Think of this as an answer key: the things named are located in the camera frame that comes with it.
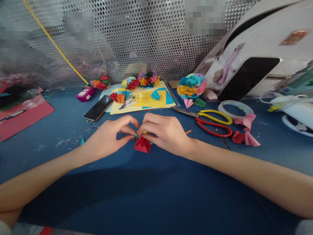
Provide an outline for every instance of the tape roll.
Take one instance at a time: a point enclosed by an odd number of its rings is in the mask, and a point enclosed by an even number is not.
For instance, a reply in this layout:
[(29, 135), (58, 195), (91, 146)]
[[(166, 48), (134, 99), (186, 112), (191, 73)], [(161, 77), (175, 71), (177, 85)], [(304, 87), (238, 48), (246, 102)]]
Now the tape roll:
[(231, 114), (231, 113), (227, 112), (225, 110), (225, 108), (223, 107), (223, 105), (226, 105), (226, 104), (234, 105), (234, 106), (238, 107), (239, 109), (243, 110), (246, 113), (246, 115), (247, 114), (253, 114), (253, 110), (246, 104), (243, 104), (243, 103), (238, 102), (238, 101), (223, 101), (222, 103), (219, 104), (217, 109), (221, 113), (224, 113), (227, 116), (229, 116), (231, 119), (244, 118), (244, 117), (237, 116), (237, 115), (234, 115), (234, 114)]

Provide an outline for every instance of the pink box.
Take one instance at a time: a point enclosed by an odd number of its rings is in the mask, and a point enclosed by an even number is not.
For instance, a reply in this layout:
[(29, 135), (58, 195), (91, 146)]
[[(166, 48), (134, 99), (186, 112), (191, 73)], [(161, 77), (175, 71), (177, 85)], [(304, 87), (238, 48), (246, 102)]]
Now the pink box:
[(95, 90), (92, 87), (87, 86), (79, 94), (76, 95), (76, 98), (81, 102), (85, 102), (88, 101), (90, 97), (92, 97), (94, 92)]

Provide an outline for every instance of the red-handled scissors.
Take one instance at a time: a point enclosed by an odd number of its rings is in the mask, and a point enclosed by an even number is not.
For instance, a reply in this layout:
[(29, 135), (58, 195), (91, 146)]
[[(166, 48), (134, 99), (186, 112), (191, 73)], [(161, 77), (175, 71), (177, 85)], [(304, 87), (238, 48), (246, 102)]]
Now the red-handled scissors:
[[(211, 134), (211, 135), (215, 135), (215, 136), (223, 137), (223, 138), (226, 138), (226, 137), (229, 137), (229, 136), (232, 135), (232, 130), (231, 130), (228, 126), (225, 126), (225, 125), (230, 125), (230, 124), (232, 124), (232, 119), (231, 119), (229, 116), (225, 115), (224, 113), (221, 113), (221, 112), (219, 112), (219, 111), (212, 110), (212, 109), (200, 110), (199, 113), (193, 113), (193, 112), (189, 112), (189, 111), (186, 111), (186, 110), (183, 110), (183, 109), (179, 109), (179, 108), (174, 108), (174, 107), (172, 107), (172, 109), (175, 110), (175, 111), (178, 111), (178, 112), (180, 112), (180, 113), (187, 114), (187, 115), (189, 115), (189, 116), (192, 116), (192, 117), (196, 118), (197, 124), (198, 124), (202, 129), (204, 129), (206, 132), (208, 132), (208, 133)], [(216, 118), (214, 118), (214, 117), (212, 117), (212, 116), (210, 116), (210, 115), (205, 114), (206, 112), (212, 112), (212, 113), (220, 114), (220, 115), (222, 115), (223, 117), (225, 117), (225, 118), (228, 120), (228, 122), (224, 122), (224, 121), (218, 120), (218, 119), (216, 119)], [(223, 123), (223, 124), (225, 124), (225, 125), (218, 124), (218, 123), (213, 123), (213, 122), (203, 121), (203, 120), (201, 120), (201, 119), (199, 118), (199, 116), (206, 116), (206, 117), (209, 118), (209, 119), (212, 119), (212, 120), (214, 120), (214, 121), (216, 121), (216, 122), (219, 122), (219, 123)], [(216, 133), (216, 132), (212, 132), (212, 131), (206, 129), (203, 124), (207, 124), (207, 125), (211, 125), (211, 126), (216, 126), (216, 127), (224, 128), (224, 129), (227, 130), (227, 134), (218, 134), (218, 133)]]

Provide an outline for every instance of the paper flower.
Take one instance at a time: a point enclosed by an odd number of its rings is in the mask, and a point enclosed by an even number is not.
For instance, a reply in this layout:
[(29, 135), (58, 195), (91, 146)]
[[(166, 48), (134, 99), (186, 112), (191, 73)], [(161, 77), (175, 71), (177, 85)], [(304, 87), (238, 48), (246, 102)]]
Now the paper flower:
[(122, 88), (132, 90), (135, 89), (139, 83), (139, 80), (135, 77), (128, 77), (122, 81)]
[(127, 100), (129, 94), (130, 94), (130, 92), (126, 91), (126, 89), (124, 89), (124, 88), (117, 88), (117, 89), (114, 89), (112, 91), (112, 94), (110, 95), (110, 97), (115, 102), (120, 102), (122, 100), (122, 97), (124, 98), (124, 101)]
[(142, 87), (154, 87), (154, 85), (159, 85), (160, 77), (157, 72), (153, 70), (152, 72), (142, 72), (138, 76), (138, 81)]
[(186, 108), (189, 108), (191, 105), (193, 105), (193, 101), (190, 99), (184, 99), (184, 103), (185, 103), (185, 106)]
[(142, 93), (138, 93), (137, 95), (135, 95), (136, 97), (136, 101), (141, 102), (142, 101)]
[(125, 101), (125, 95), (124, 94), (118, 94), (116, 98), (117, 98), (119, 103), (124, 103), (124, 101)]
[(160, 95), (157, 91), (152, 92), (151, 97), (156, 100), (160, 99)]
[(182, 99), (196, 99), (205, 90), (207, 86), (203, 75), (200, 73), (191, 73), (183, 77), (177, 85), (177, 93)]
[(148, 140), (143, 138), (142, 136), (137, 140), (135, 143), (134, 149), (137, 151), (145, 152), (145, 153), (150, 153), (150, 150), (152, 146)]
[(111, 97), (111, 99), (114, 100), (115, 102), (118, 102), (118, 100), (117, 100), (117, 94), (116, 94), (116, 93), (110, 94), (110, 97)]
[(95, 80), (90, 81), (90, 83), (91, 83), (91, 86), (93, 88), (97, 88), (100, 90), (105, 90), (110, 85), (110, 81), (109, 81), (108, 77), (106, 77), (106, 76), (97, 77)]

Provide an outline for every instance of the right hand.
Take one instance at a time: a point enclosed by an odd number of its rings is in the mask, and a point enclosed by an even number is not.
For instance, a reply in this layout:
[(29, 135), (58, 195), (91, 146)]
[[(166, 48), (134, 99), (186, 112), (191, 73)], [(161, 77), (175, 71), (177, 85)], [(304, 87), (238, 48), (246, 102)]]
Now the right hand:
[(176, 117), (145, 114), (138, 135), (175, 155), (189, 158), (195, 149), (195, 139), (189, 138)]

